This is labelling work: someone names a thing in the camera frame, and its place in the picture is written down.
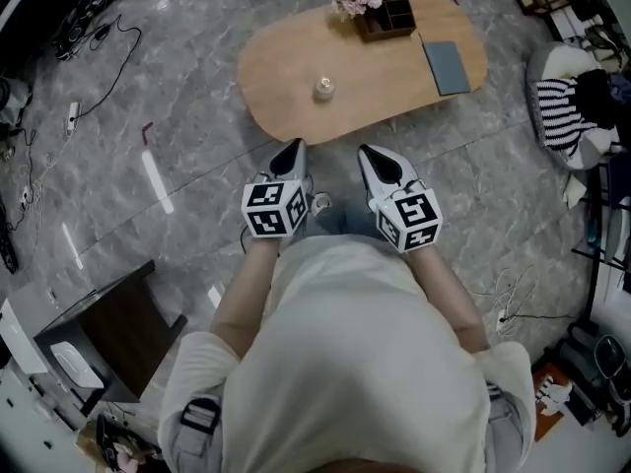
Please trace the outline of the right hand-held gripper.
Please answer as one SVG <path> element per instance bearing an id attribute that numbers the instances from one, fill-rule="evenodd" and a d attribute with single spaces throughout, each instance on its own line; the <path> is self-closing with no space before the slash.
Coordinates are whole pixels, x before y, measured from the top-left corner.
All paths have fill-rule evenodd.
<path id="1" fill-rule="evenodd" d="M 413 165 L 391 149 L 370 144 L 358 149 L 357 158 L 370 196 L 379 192 L 379 186 L 396 186 L 389 194 L 369 201 L 384 238 L 399 253 L 434 244 L 443 215 L 435 191 L 417 178 Z"/>

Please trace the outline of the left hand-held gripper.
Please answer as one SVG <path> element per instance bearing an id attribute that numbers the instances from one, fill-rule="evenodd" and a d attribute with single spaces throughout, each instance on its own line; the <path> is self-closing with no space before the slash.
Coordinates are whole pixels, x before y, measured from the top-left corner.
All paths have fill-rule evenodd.
<path id="1" fill-rule="evenodd" d="M 309 211 L 308 195 L 313 191 L 307 151 L 303 139 L 288 142 L 269 162 L 273 175 L 259 171 L 245 185 L 241 211 L 253 237 L 291 237 L 303 224 Z M 293 178 L 274 176 L 294 171 Z"/>

